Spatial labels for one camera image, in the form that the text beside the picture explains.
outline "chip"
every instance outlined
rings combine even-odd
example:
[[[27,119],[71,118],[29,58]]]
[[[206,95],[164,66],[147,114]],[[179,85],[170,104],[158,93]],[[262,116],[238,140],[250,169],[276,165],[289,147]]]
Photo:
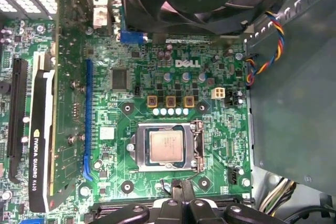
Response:
[[[99,194],[100,194],[100,195],[104,195],[104,194],[106,194],[106,189],[105,189],[105,188],[100,188],[100,189],[99,189]]]
[[[132,52],[131,55],[132,55],[132,58],[139,58],[140,57],[139,52]]]
[[[151,163],[183,161],[183,131],[151,131],[149,138]]]
[[[99,172],[99,177],[100,178],[107,178],[107,171],[106,170],[101,170]]]
[[[111,69],[111,89],[126,91],[129,88],[129,73],[127,69]]]
[[[193,107],[195,107],[194,97],[192,97],[192,96],[184,97],[183,105],[184,105],[185,108],[193,108]]]
[[[22,36],[15,35],[14,36],[14,42],[21,42]]]
[[[215,78],[208,78],[207,82],[208,82],[208,85],[214,85],[215,84]]]
[[[149,95],[147,97],[147,107],[156,108],[158,106],[158,97],[155,95]]]
[[[86,49],[86,54],[87,54],[88,56],[93,55],[93,54],[94,54],[94,49],[93,49],[93,48],[88,48],[88,49]]]
[[[168,96],[166,97],[166,107],[167,108],[174,108],[176,107],[176,97],[175,96]]]

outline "integrated circuit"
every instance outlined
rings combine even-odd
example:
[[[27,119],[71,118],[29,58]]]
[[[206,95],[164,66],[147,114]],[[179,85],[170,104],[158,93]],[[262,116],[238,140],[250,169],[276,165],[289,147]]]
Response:
[[[183,161],[182,131],[151,131],[149,139],[151,163]]]
[[[124,68],[112,68],[110,70],[110,85],[113,91],[127,91],[130,86],[129,71]]]

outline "black pcie slot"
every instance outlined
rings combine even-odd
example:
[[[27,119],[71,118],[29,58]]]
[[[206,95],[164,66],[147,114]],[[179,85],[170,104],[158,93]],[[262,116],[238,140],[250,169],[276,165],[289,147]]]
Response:
[[[10,114],[8,123],[7,157],[9,160],[8,178],[15,184],[17,168],[22,157],[21,138],[24,135],[23,117],[26,105],[26,83],[28,62],[24,59],[13,60],[12,87],[10,95]]]

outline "capacitor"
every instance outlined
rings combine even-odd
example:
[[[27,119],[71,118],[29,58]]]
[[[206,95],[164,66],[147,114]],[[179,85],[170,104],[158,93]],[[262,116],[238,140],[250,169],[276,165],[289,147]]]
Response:
[[[164,51],[159,51],[158,53],[157,53],[157,60],[163,60],[163,57],[164,57]]]
[[[184,115],[189,115],[189,109],[187,109],[187,108],[183,109],[183,114]]]
[[[248,178],[243,178],[243,180],[241,181],[243,186],[248,187],[251,185],[251,181]]]
[[[166,49],[168,51],[172,51],[173,50],[173,44],[171,44],[171,43],[167,44]]]
[[[103,165],[103,160],[98,159],[98,160],[93,164],[93,167],[94,167],[94,169],[100,169],[102,165]]]
[[[173,115],[173,114],[174,114],[174,109],[173,108],[168,109],[168,115]]]
[[[172,80],[172,74],[171,73],[165,73],[163,75],[163,79],[167,82],[171,81]]]
[[[128,145],[126,146],[126,150],[127,150],[128,152],[133,152],[133,151],[134,151],[134,144],[128,144]]]
[[[229,48],[225,53],[224,56],[225,57],[230,57],[233,55],[233,50],[231,48]]]
[[[189,73],[189,72],[184,72],[184,73],[182,74],[182,80],[183,80],[183,81],[185,81],[185,82],[190,81],[190,78],[191,78],[191,76],[190,76],[190,73]]]
[[[160,110],[155,108],[153,109],[153,115],[159,115],[160,114]]]
[[[236,57],[237,60],[242,60],[244,55],[241,52],[238,52],[238,53],[236,53],[235,57]]]
[[[160,114],[161,115],[167,115],[167,109],[165,109],[165,108],[160,109]]]
[[[219,61],[219,55],[214,55],[212,58],[211,58],[211,62],[212,63],[216,63]]]
[[[25,116],[24,118],[22,118],[22,121],[23,121],[24,123],[29,123],[29,122],[30,122],[30,117]]]
[[[205,81],[206,81],[206,73],[200,73],[200,74],[198,75],[198,80],[199,80],[200,82],[205,82]]]
[[[169,52],[169,51],[164,52],[164,59],[166,61],[170,61],[172,59],[171,52]]]
[[[2,200],[4,201],[10,200],[12,197],[13,197],[13,193],[12,191],[9,191],[9,190],[4,191],[4,193],[2,194]]]
[[[13,34],[13,32],[11,30],[7,30],[7,29],[2,29],[1,33],[6,35],[6,36],[10,36]]]
[[[181,115],[182,114],[182,109],[180,109],[180,108],[175,109],[175,113],[176,113],[176,115]]]
[[[89,197],[91,194],[90,188],[87,186],[83,186],[82,188],[79,189],[79,194],[83,197]]]

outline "pcie slot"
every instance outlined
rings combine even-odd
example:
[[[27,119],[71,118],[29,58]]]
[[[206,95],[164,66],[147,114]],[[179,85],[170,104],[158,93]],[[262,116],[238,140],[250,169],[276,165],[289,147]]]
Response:
[[[83,157],[83,175],[89,181],[93,181],[90,173],[91,156],[91,123],[92,123],[92,85],[93,85],[93,63],[86,60],[86,110],[85,110],[85,151]]]
[[[7,157],[10,158],[8,178],[15,184],[20,182],[16,178],[16,175],[22,157],[21,138],[24,135],[24,124],[22,119],[25,116],[27,71],[28,62],[26,60],[19,58],[13,60]]]

